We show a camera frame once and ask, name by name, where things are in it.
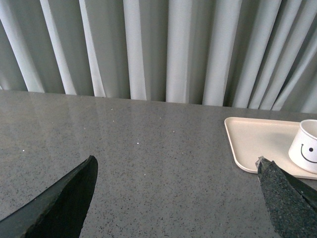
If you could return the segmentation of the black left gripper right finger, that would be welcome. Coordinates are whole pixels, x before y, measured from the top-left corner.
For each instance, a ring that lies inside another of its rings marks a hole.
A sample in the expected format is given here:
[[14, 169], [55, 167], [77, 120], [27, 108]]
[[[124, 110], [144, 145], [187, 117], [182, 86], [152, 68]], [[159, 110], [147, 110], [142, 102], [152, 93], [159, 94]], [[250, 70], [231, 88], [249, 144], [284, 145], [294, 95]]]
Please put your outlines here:
[[258, 178], [270, 220], [282, 238], [317, 236], [317, 191], [260, 156]]

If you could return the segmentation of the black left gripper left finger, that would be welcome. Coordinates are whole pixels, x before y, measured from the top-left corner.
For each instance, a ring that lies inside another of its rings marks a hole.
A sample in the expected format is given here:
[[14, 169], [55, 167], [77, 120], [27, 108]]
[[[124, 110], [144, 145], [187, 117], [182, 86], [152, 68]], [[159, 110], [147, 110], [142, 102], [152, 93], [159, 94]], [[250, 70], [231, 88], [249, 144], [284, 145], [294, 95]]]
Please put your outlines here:
[[2, 238], [78, 238], [94, 194], [98, 161], [90, 156], [0, 222]]

